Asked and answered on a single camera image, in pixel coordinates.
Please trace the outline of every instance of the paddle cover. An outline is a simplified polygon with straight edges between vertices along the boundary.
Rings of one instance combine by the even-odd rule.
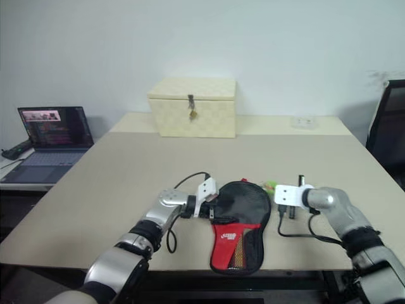
[[[221,274],[246,275],[263,263],[263,231],[270,218],[270,198],[250,182],[230,182],[220,189],[211,220],[215,243],[211,268]]]

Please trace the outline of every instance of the desk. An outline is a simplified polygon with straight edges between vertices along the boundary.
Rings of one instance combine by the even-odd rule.
[[[86,269],[140,219],[162,189],[204,170],[219,183],[247,178],[296,184],[304,174],[308,184],[344,189],[405,263],[405,243],[400,241],[405,194],[339,119],[320,118],[319,129],[310,131],[290,130],[290,118],[260,118],[265,125],[280,119],[286,127],[279,134],[260,127],[271,134],[247,135],[239,129],[235,139],[208,139],[160,137],[147,124],[142,133],[134,132],[134,117],[150,119],[126,115],[101,138],[7,237],[0,262]],[[321,133],[323,119],[333,125],[326,134]],[[193,193],[199,183],[198,178],[189,180],[182,190]],[[278,236],[276,209],[264,233],[262,269],[351,268],[336,245]],[[306,231],[308,217],[297,210],[295,220],[285,219],[283,230]],[[323,216],[314,221],[314,230],[334,236]],[[163,245],[153,255],[151,270],[209,269],[214,236],[209,222],[180,219],[174,231],[177,252],[171,255]]]

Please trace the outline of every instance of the black chair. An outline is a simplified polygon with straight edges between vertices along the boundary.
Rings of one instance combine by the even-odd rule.
[[[387,82],[366,148],[405,190],[405,79]]]

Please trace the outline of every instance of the box lid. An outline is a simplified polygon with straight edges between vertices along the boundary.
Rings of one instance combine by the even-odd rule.
[[[165,78],[147,94],[151,99],[234,100],[236,81],[224,78]]]

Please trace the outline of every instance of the laptop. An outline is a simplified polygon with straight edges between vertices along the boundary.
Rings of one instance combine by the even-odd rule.
[[[5,184],[55,184],[94,144],[81,106],[18,108],[34,152]]]

